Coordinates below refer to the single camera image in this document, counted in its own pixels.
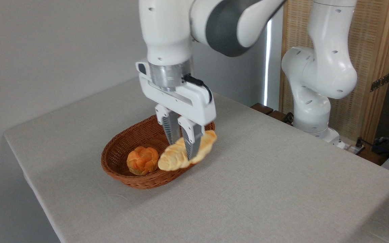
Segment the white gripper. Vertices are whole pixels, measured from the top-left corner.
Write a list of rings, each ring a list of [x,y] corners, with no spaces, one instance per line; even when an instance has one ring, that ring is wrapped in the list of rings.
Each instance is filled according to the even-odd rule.
[[[215,103],[214,100],[210,101],[207,89],[185,83],[169,92],[154,85],[147,75],[139,73],[138,76],[142,92],[157,103],[156,118],[169,144],[179,140],[181,128],[188,160],[196,157],[204,135],[203,126],[216,118]]]

